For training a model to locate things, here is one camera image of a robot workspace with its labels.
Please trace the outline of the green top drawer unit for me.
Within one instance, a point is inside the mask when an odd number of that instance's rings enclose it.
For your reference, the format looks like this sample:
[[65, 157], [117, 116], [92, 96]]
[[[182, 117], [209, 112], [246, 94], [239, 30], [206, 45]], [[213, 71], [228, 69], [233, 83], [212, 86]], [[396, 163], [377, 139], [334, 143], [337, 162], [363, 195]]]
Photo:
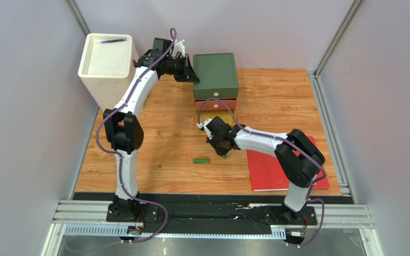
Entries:
[[193, 68], [200, 80], [193, 84], [195, 100], [238, 97], [239, 82], [233, 53], [195, 54]]

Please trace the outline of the yellow bottom drawer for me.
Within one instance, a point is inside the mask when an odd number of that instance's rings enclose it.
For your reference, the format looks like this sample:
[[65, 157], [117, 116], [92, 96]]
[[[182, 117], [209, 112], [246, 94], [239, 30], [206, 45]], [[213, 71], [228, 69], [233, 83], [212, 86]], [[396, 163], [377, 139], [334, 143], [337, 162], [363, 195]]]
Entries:
[[203, 110], [200, 112], [200, 115], [198, 116], [199, 111], [197, 110], [195, 113], [195, 124], [194, 126], [196, 127], [196, 124], [200, 121], [203, 123], [207, 119], [213, 119], [216, 116], [220, 117], [225, 123], [229, 124], [231, 127], [233, 127], [236, 122], [234, 118], [232, 117], [231, 113], [224, 109], [224, 110]]

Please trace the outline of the red drawer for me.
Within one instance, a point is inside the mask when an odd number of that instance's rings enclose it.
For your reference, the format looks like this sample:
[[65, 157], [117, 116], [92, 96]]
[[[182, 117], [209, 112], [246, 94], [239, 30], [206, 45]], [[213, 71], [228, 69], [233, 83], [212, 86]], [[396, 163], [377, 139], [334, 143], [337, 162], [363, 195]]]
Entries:
[[225, 110], [228, 106], [230, 110], [236, 109], [237, 99], [222, 99], [221, 101], [210, 100], [205, 102], [205, 100], [195, 100], [194, 105], [195, 109], [199, 111], [201, 108], [202, 111], [211, 111], [211, 110]]

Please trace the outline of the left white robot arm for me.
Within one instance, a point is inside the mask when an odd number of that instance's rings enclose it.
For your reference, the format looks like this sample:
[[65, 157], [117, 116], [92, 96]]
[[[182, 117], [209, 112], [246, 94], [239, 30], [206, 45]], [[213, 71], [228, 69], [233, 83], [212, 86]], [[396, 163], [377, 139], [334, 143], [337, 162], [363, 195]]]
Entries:
[[117, 163], [114, 205], [134, 208], [140, 202], [137, 199], [136, 165], [144, 131], [138, 118], [150, 91], [162, 75], [171, 75], [177, 82], [199, 81], [183, 42], [165, 50], [155, 46], [147, 51], [137, 61], [134, 78], [120, 102], [114, 109], [104, 111], [101, 126], [105, 128], [110, 153], [115, 155]]

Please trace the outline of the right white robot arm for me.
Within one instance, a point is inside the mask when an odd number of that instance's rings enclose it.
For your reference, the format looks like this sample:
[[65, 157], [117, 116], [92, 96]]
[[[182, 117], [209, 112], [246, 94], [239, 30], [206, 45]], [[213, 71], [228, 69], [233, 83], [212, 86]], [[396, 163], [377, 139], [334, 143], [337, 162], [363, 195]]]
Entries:
[[303, 131], [270, 133], [241, 124], [230, 126], [218, 116], [197, 123], [196, 127], [206, 133], [207, 143], [219, 156], [231, 150], [252, 150], [275, 157], [289, 180], [284, 207], [292, 213], [303, 211], [325, 163], [322, 152]]

